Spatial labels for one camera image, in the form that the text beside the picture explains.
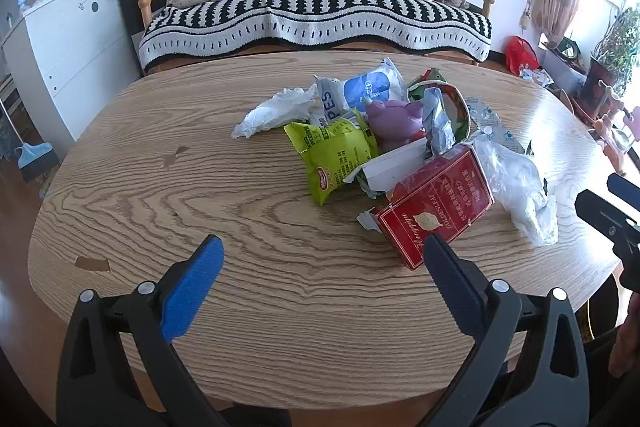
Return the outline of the person's right hand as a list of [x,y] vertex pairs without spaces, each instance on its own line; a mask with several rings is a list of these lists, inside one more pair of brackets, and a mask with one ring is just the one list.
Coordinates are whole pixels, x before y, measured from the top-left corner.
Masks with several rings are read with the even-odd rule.
[[639,321],[628,315],[626,321],[617,329],[616,339],[611,351],[608,371],[618,378],[633,369],[639,358]]

